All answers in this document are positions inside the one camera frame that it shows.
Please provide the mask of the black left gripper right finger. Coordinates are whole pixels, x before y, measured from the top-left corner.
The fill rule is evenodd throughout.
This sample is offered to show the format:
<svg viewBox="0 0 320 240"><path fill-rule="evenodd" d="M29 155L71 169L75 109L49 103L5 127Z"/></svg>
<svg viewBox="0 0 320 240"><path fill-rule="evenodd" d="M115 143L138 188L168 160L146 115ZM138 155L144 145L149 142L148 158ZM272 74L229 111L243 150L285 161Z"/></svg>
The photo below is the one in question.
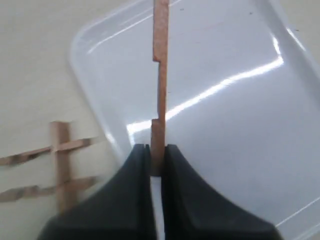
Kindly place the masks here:
<svg viewBox="0 0 320 240"><path fill-rule="evenodd" d="M165 147L161 178L167 240L280 240L268 221L232 203L192 168L176 145Z"/></svg>

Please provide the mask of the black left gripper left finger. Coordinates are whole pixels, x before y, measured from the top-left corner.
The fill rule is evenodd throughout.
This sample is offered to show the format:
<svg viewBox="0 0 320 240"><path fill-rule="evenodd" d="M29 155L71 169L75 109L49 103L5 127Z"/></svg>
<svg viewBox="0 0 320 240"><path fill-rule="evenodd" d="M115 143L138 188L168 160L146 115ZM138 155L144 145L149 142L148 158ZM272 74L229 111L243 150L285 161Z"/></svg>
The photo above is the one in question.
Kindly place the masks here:
<svg viewBox="0 0 320 240"><path fill-rule="evenodd" d="M136 144L120 170L82 203L53 217L39 240L155 240L150 147Z"/></svg>

